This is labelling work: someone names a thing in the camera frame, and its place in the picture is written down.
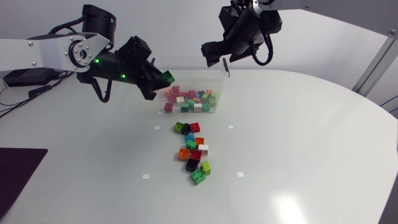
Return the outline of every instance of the pile of lego bricks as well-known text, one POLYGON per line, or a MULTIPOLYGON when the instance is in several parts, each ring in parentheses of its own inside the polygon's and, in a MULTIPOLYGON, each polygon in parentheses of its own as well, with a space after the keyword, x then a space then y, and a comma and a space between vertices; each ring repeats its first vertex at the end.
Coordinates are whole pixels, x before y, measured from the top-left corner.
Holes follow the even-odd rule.
POLYGON ((210 175, 211 173, 211 168, 208 161, 203 161, 198 169, 201 157, 208 155, 209 146, 205 145, 204 138, 195 138, 193 135, 193 133, 200 132, 198 123, 183 124, 177 122, 174 125, 174 131, 176 133, 183 134, 185 137, 186 149, 180 149, 178 159, 187 162, 185 169, 191 172, 191 179, 195 184, 198 185, 200 182, 206 179, 207 175, 210 175))
POLYGON ((209 112, 211 107, 217 105, 217 94, 212 90, 188 90, 180 91, 179 86, 173 86, 165 90, 168 103, 164 105, 164 111, 171 113, 173 106, 181 107, 181 112, 209 112))

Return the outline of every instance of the red lego brick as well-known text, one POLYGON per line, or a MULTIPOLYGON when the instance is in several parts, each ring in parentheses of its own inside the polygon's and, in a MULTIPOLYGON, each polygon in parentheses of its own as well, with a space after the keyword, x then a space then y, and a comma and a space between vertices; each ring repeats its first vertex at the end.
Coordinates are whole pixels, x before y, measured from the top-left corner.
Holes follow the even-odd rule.
POLYGON ((180 149, 180 153, 178 154, 178 159, 181 161, 189 160, 189 149, 180 149))
POLYGON ((172 92, 173 93, 179 93, 180 92, 180 87, 179 86, 173 86, 172 87, 172 92))
POLYGON ((164 111, 166 111, 166 112, 172 112, 172 111, 173 111, 173 104, 172 104, 172 103, 165 103, 165 105, 164 105, 164 111))
POLYGON ((197 145, 205 144, 205 139, 204 138, 195 138, 195 143, 197 145))
POLYGON ((174 95, 170 95, 169 97, 167 97, 167 99, 171 103, 175 103, 177 101, 177 97, 174 95))
POLYGON ((191 158, 190 159, 196 159, 196 160, 200 161, 200 158, 201 158, 201 151, 194 150, 194 151, 191 152, 191 158))
POLYGON ((193 133, 200 132, 199 123, 193 123, 193 124, 191 124, 191 131, 192 131, 193 133))

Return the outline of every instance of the white wall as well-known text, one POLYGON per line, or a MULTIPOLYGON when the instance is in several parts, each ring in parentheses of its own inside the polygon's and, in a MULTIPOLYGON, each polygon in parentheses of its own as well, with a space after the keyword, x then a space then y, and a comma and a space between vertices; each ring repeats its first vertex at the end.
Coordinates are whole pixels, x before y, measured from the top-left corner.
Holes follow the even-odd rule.
MULTIPOLYGON (((221 40, 223 29, 218 14, 229 1, 0 0, 0 38, 25 39, 46 34, 52 27, 80 17, 83 4, 94 4, 116 16, 115 49, 130 36, 138 35, 154 55, 167 56, 201 55, 202 44, 221 40)), ((280 11, 280 15, 282 30, 272 35, 274 59, 264 69, 306 73, 347 88, 354 86, 386 39, 311 12, 280 11)), ((264 60, 266 47, 258 53, 264 60)), ((231 68, 260 67, 245 58, 231 64, 231 68)), ((386 76, 393 77, 397 71, 398 61, 386 76)), ((394 83, 386 80, 381 90, 371 93, 371 99, 379 102, 398 94, 394 83)))

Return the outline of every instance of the dark green lego brick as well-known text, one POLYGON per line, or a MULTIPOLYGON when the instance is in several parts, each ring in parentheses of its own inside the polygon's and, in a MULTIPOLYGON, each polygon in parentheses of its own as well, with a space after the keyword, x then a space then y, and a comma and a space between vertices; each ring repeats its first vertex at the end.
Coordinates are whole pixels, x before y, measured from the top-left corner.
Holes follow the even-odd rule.
POLYGON ((174 129, 174 131, 175 131, 176 133, 180 133, 180 134, 181 134, 181 129, 182 129, 183 126, 184 126, 183 123, 177 122, 177 123, 175 123, 173 129, 174 129))
POLYGON ((210 111, 210 104, 204 103, 201 105, 201 111, 202 112, 209 112, 210 111))
POLYGON ((193 173, 191 173, 191 178, 194 183, 198 185, 206 179, 206 175, 200 169, 197 169, 193 173))
POLYGON ((164 80, 168 81, 169 83, 173 83, 175 81, 174 77, 168 70, 166 72, 164 72, 163 74, 161 74, 160 77, 163 78, 164 80))
POLYGON ((184 103, 183 105, 181 105, 181 112, 188 112, 188 109, 189 109, 188 103, 184 103))
POLYGON ((198 145, 194 141, 188 140, 186 143, 186 148, 192 151, 196 150, 198 148, 198 145))

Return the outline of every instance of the teal lego brick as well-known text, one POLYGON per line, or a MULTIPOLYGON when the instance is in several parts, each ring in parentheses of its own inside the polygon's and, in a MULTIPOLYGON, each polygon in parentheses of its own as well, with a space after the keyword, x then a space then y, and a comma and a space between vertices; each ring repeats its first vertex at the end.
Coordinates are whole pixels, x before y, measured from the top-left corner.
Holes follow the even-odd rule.
POLYGON ((176 133, 180 133, 180 134, 181 134, 182 126, 184 126, 183 123, 177 122, 177 123, 175 123, 173 129, 174 129, 174 131, 175 131, 176 133))
POLYGON ((200 169, 197 169, 193 173, 191 173, 191 178, 194 183, 198 185, 206 179, 206 175, 200 169))

